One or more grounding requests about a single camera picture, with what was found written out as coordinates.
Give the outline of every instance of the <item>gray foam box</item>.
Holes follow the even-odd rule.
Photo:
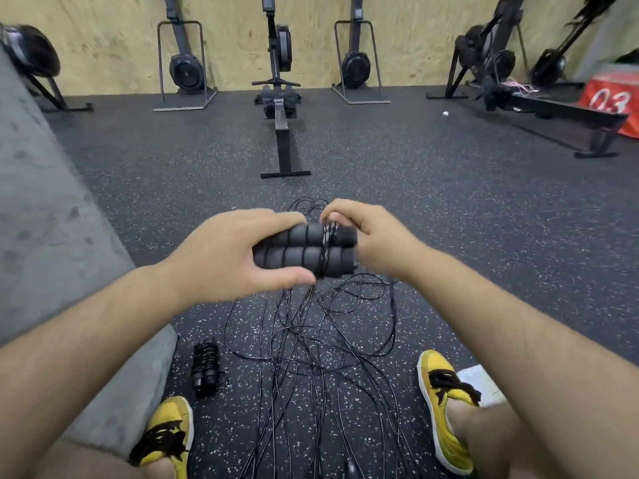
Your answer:
[[[0,50],[0,345],[133,267]],[[167,326],[140,348],[66,436],[127,455],[160,402],[176,339]]]

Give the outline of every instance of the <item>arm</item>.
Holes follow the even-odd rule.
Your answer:
[[[0,348],[0,477],[23,477],[140,346],[188,307],[313,283],[300,267],[253,263],[299,213],[222,213],[160,264],[140,267]]]
[[[636,473],[637,367],[421,243],[382,207],[337,200],[322,217],[355,224],[359,260],[427,298],[570,476]]]

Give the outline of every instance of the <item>ankle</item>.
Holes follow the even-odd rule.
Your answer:
[[[168,457],[156,460],[140,470],[147,479],[175,479],[175,467]]]
[[[473,418],[481,409],[461,400],[449,399],[445,417],[451,433],[463,446],[467,445],[468,430]]]

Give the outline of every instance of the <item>forearm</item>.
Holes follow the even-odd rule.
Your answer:
[[[636,467],[639,369],[429,248],[411,281],[572,476]]]
[[[0,477],[22,477],[180,311],[155,269],[141,267],[0,348]]]

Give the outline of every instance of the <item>shoe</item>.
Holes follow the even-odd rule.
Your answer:
[[[417,362],[419,387],[431,411],[435,456],[453,474],[467,476],[473,471],[468,450],[452,434],[446,419],[448,400],[456,399],[479,406],[481,394],[457,378],[455,369],[441,354],[429,349]]]
[[[187,479],[188,451],[193,443],[193,410],[184,397],[171,397],[160,403],[129,457],[135,467],[148,466],[168,457],[176,479]]]

